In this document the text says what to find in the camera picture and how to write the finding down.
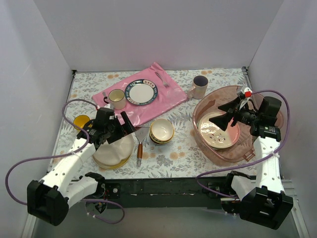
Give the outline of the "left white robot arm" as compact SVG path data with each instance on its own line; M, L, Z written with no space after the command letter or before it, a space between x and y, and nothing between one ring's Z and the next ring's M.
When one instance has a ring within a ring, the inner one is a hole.
M95 119L85 124L77 134L69 152L39 181L27 186L29 214L58 226L77 202L108 203L108 186L103 176L89 172L72 182L80 167L104 143L114 143L135 132L126 112L121 112L121 124L113 109L100 108Z

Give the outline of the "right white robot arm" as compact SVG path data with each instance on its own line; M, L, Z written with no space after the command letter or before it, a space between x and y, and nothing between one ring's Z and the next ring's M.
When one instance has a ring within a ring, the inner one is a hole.
M277 230L293 207L293 199L287 196L280 178L279 154L280 129L275 125L281 101L266 96L258 110L251 110L247 99L236 98L218 109L225 113L210 118L210 122L226 130L241 122L250 126L255 138L253 147L257 160L256 182L246 176L230 173L232 180L224 184L224 191L230 197L240 200L239 216L261 226Z

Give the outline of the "yellow bottom plate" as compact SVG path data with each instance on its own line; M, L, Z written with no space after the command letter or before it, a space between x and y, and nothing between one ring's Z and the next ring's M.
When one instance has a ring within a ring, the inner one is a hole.
M116 165L113 165L113 166L108 166L108 165L106 165L106 164L104 164L104 163L101 163L101 162L97 162L97 161L95 161L98 165L99 165L99 167L101 167L102 169L106 169L106 170L114 170L114 169L118 169L118 168L120 168L120 167L122 167L123 165L125 165L127 162L128 162L128 160L130 159L130 155L126 158L126 159L124 159L124 160L122 160L120 163L118 163L118 164L116 164Z

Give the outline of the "cream divided plate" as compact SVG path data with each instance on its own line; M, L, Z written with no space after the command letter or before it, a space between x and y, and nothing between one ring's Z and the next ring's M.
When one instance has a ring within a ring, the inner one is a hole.
M131 155L133 149L134 139L130 134L114 143L108 144L108 142L105 142L102 144L93 154L93 159L108 166L113 166Z

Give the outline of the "pink cream branch plate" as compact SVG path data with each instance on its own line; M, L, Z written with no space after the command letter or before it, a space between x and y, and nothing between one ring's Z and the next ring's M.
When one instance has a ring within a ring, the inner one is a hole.
M225 149L233 146L240 137L240 127L235 125L231 127L230 121L226 131L221 130L214 123L209 121L209 118L220 116L224 112L214 111L204 115L198 122L198 130L203 139L207 142L209 146L215 149Z

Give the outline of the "yellow rimmed cream bowl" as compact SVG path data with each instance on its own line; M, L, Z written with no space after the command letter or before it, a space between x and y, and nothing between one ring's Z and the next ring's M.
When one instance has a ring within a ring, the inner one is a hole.
M166 142L173 138L174 127L172 123L166 119L157 119L150 126L150 135L159 142Z

